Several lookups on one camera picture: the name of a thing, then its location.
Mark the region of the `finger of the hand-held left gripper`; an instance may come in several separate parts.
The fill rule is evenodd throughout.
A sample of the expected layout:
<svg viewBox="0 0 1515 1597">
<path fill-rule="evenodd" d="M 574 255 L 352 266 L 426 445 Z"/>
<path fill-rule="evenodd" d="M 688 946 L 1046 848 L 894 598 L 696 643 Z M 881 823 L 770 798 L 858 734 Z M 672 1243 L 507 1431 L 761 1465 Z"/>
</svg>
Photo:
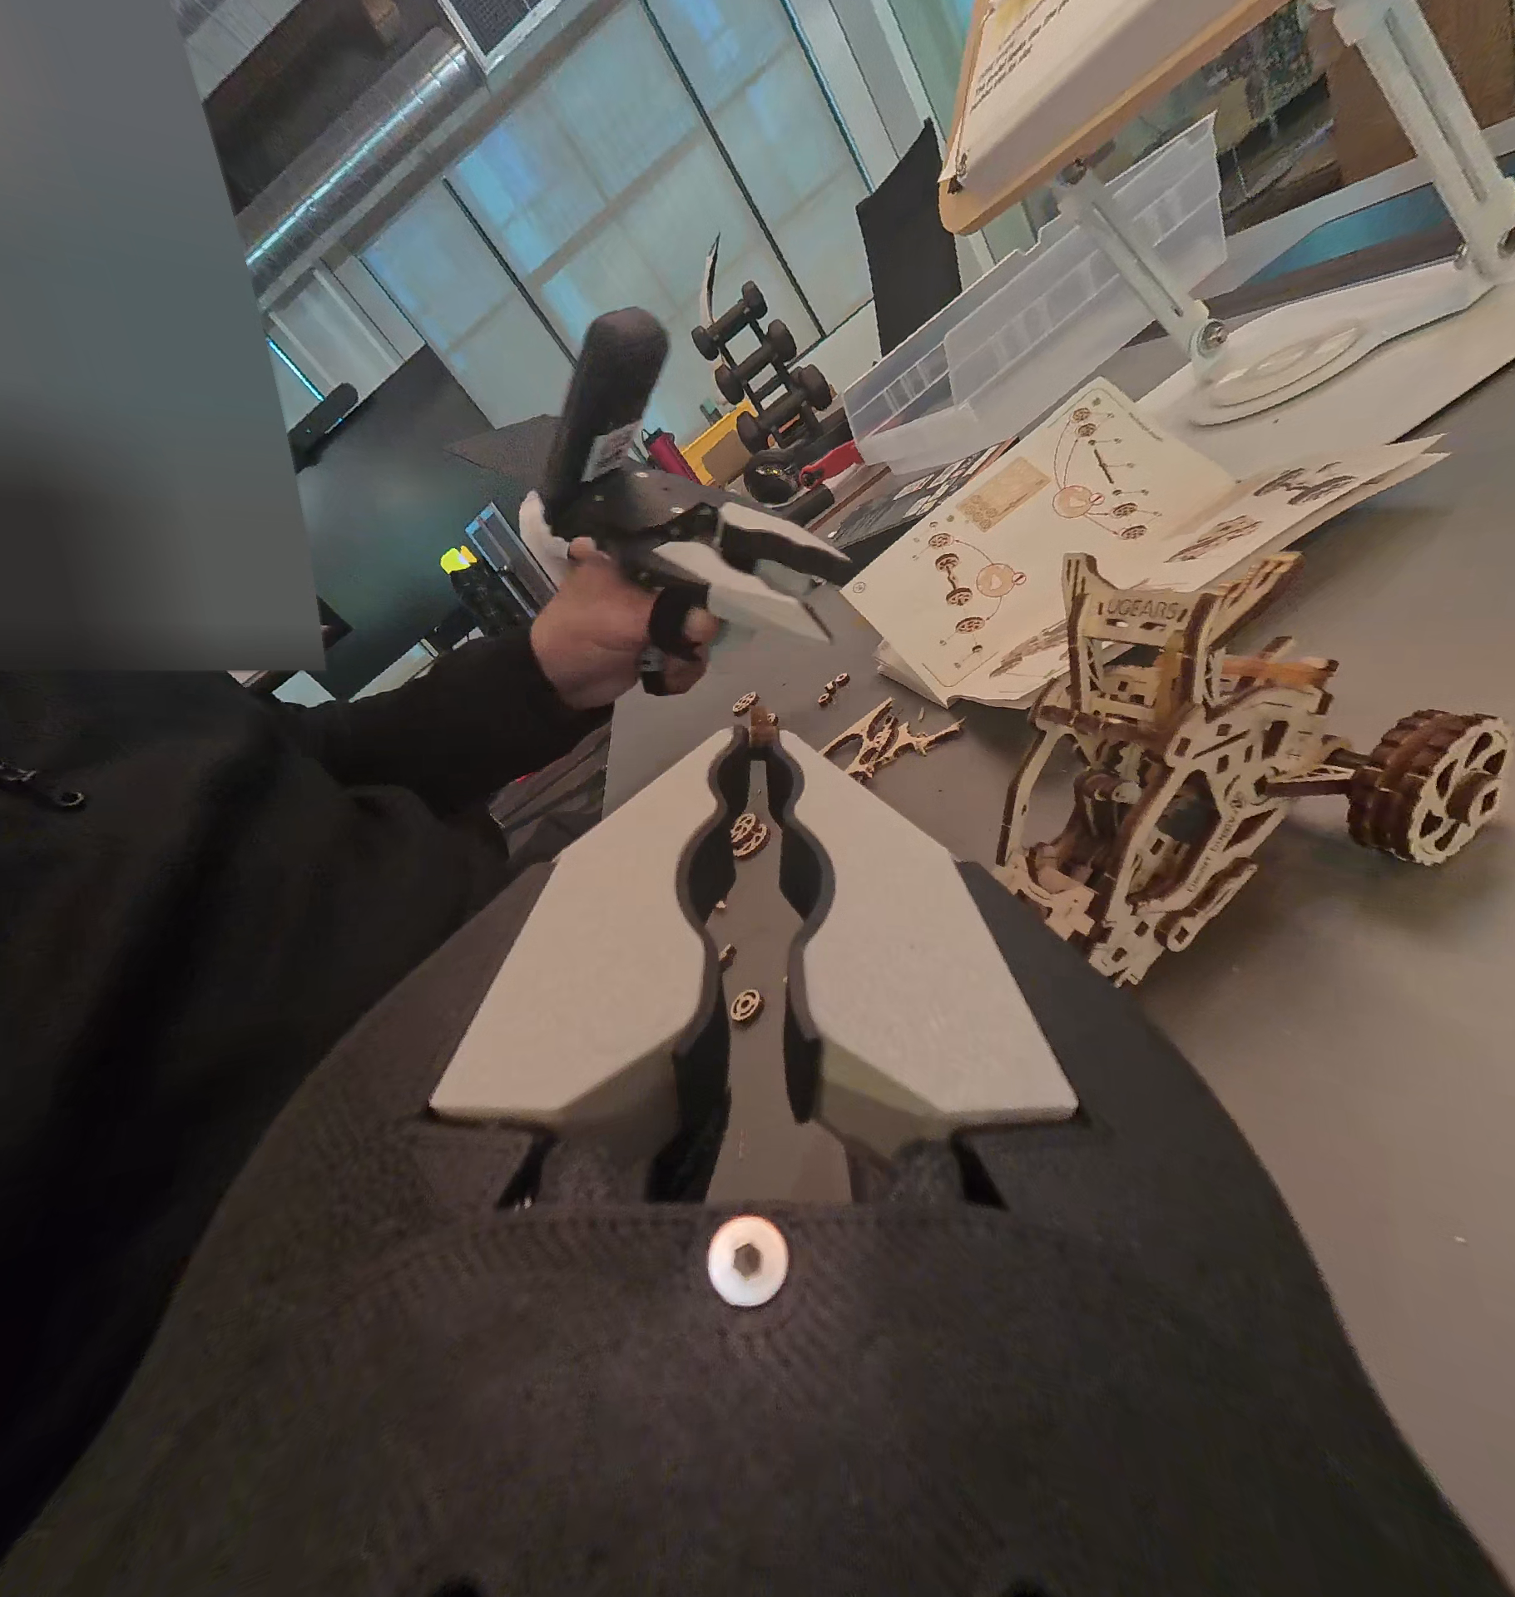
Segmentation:
<svg viewBox="0 0 1515 1597">
<path fill-rule="evenodd" d="M 719 570 L 709 582 L 709 612 L 735 630 L 775 630 L 804 643 L 828 647 L 827 622 L 794 594 L 770 587 L 753 570 Z"/>
<path fill-rule="evenodd" d="M 772 566 L 834 587 L 851 578 L 851 556 L 828 538 L 739 495 L 719 503 L 719 554 L 750 575 Z"/>
</svg>

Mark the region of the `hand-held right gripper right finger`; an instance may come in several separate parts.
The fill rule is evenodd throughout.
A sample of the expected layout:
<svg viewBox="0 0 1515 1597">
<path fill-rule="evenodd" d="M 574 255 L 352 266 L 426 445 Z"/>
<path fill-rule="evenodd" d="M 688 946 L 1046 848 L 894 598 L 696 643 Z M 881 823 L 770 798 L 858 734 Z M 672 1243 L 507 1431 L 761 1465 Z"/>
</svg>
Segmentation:
<svg viewBox="0 0 1515 1597">
<path fill-rule="evenodd" d="M 770 740 L 770 816 L 783 834 L 787 1102 L 827 1129 L 851 1184 L 907 1146 L 963 1133 L 1070 1125 L 1079 1114 L 1046 1029 L 964 867 L 797 734 Z"/>
</svg>

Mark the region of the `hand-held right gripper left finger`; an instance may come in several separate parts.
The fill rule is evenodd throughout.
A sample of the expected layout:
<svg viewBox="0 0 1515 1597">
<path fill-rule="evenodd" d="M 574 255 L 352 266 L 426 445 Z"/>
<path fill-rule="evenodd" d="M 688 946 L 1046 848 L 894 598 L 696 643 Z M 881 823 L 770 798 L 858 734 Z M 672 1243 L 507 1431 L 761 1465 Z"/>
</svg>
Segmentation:
<svg viewBox="0 0 1515 1597">
<path fill-rule="evenodd" d="M 747 728 L 729 728 L 565 848 L 428 1112 L 594 1146 L 652 1200 L 704 1200 L 732 1104 L 709 922 L 745 811 Z"/>
</svg>

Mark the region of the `wooden parts sheet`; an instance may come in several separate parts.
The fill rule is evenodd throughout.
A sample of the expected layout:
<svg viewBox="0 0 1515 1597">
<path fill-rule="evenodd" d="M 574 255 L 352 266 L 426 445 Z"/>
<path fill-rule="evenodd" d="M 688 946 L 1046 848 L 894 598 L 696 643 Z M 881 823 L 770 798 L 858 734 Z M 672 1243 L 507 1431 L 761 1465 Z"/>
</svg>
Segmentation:
<svg viewBox="0 0 1515 1597">
<path fill-rule="evenodd" d="M 819 754 L 834 757 L 847 744 L 854 747 L 847 761 L 847 779 L 870 785 L 876 771 L 903 757 L 907 750 L 925 757 L 931 747 L 940 747 L 953 737 L 963 737 L 964 717 L 953 717 L 940 728 L 919 728 L 900 717 L 896 705 L 887 697 L 870 716 L 860 716 L 854 726 L 841 728 Z"/>
</svg>

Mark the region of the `person's left forearm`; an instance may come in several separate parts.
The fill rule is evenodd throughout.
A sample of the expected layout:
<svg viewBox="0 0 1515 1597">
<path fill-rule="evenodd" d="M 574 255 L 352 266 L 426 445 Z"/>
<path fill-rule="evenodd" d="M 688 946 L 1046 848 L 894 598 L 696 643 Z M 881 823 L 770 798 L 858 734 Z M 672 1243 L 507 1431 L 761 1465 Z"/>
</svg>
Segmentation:
<svg viewBox="0 0 1515 1597">
<path fill-rule="evenodd" d="M 439 654 L 398 691 L 317 709 L 267 700 L 267 716 L 343 794 L 398 791 L 457 817 L 573 754 L 611 717 L 611 700 L 565 700 L 541 668 L 534 630 L 510 630 Z"/>
</svg>

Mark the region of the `wooden model buggy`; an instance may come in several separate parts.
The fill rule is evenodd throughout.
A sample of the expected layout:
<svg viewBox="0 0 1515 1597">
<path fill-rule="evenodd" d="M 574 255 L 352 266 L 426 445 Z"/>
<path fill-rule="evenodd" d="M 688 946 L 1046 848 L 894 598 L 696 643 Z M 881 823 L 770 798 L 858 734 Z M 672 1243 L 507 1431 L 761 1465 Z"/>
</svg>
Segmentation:
<svg viewBox="0 0 1515 1597">
<path fill-rule="evenodd" d="M 1357 750 L 1330 734 L 1330 657 L 1228 643 L 1301 570 L 1272 554 L 1207 591 L 1124 591 L 1062 566 L 1064 676 L 1031 711 L 996 884 L 1114 986 L 1188 950 L 1257 877 L 1293 799 L 1339 798 L 1357 848 L 1442 867 L 1496 816 L 1512 726 L 1427 709 Z"/>
</svg>

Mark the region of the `person's left hand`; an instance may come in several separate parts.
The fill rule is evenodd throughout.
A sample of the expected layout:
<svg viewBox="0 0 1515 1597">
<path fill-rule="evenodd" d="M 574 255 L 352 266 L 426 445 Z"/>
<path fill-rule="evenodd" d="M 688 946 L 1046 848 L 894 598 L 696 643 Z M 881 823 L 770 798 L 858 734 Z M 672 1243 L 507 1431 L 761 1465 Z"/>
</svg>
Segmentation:
<svg viewBox="0 0 1515 1597">
<path fill-rule="evenodd" d="M 570 570 L 529 630 L 534 657 L 570 711 L 611 709 L 640 681 L 658 600 L 591 536 L 570 542 Z"/>
</svg>

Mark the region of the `instruction booklet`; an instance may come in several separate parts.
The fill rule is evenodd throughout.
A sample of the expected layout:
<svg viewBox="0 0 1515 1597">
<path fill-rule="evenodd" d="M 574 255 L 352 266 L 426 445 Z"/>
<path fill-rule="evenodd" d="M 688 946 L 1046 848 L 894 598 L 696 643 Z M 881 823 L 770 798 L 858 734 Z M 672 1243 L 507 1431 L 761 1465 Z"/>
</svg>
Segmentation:
<svg viewBox="0 0 1515 1597">
<path fill-rule="evenodd" d="M 1237 479 L 1093 379 L 845 598 L 881 631 L 881 665 L 925 700 L 1010 709 L 1070 665 L 1070 556 L 1087 554 L 1102 578 L 1133 591 L 1138 617 L 1172 617 L 1170 594 L 1228 582 L 1445 459 L 1442 437 L 1427 437 Z"/>
</svg>

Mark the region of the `clear plastic storage box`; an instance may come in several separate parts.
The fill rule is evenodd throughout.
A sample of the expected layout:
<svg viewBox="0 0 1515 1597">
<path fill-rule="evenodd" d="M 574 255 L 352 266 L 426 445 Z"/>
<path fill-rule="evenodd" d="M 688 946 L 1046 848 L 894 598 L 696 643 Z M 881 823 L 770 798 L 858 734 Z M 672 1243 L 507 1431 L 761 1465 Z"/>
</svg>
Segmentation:
<svg viewBox="0 0 1515 1597">
<path fill-rule="evenodd" d="M 1184 291 L 1225 266 L 1216 116 L 1107 194 Z M 845 392 L 851 437 L 870 464 L 952 464 L 1034 430 L 1150 320 L 1102 244 L 1053 219 Z"/>
</svg>

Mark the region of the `white tablet stand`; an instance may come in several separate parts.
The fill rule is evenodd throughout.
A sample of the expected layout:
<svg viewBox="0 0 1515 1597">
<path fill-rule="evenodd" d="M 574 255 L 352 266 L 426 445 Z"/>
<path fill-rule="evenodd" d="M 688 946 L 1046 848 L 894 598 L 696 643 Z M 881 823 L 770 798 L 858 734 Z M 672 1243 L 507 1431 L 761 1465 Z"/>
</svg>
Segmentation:
<svg viewBox="0 0 1515 1597">
<path fill-rule="evenodd" d="M 1114 191 L 1093 166 L 1113 132 L 1220 57 L 1272 4 L 1062 0 L 976 4 L 964 48 L 940 220 L 987 227 L 1039 182 L 1058 202 L 1053 268 L 1102 268 L 1158 320 L 1191 379 L 1180 413 L 1234 426 L 1330 387 L 1376 350 L 1502 304 L 1515 287 L 1515 179 L 1496 166 L 1449 54 L 1413 0 L 1317 4 L 1351 48 L 1459 227 L 1452 260 L 1330 291 L 1225 333 L 1197 297 L 1207 268 L 1180 268 L 1140 220 L 1133 172 Z"/>
</svg>

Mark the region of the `black wall monitor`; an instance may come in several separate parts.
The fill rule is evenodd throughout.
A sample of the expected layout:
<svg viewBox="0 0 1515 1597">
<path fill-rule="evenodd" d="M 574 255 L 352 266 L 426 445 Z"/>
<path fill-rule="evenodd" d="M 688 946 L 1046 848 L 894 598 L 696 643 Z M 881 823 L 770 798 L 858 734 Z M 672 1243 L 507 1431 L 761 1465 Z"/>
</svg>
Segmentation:
<svg viewBox="0 0 1515 1597">
<path fill-rule="evenodd" d="M 483 467 L 454 449 L 488 434 L 488 413 L 423 347 L 296 475 L 315 594 L 347 622 L 315 676 L 334 697 L 353 697 L 457 613 L 439 556 L 488 506 L 520 522 L 534 470 Z"/>
</svg>

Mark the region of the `silver ventilation duct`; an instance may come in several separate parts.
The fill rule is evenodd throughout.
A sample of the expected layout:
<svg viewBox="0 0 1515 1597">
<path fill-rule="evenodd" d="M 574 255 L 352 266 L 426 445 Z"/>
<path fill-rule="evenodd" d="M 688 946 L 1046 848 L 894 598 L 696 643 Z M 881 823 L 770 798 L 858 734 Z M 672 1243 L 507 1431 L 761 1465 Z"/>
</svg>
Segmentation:
<svg viewBox="0 0 1515 1597">
<path fill-rule="evenodd" d="M 285 202 L 253 202 L 239 220 L 248 273 L 258 287 L 280 283 L 347 232 L 364 208 L 360 194 L 317 191 Z"/>
<path fill-rule="evenodd" d="M 303 0 L 253 39 L 205 93 L 217 144 L 310 147 L 339 118 L 367 116 L 465 49 L 460 4 Z"/>
</svg>

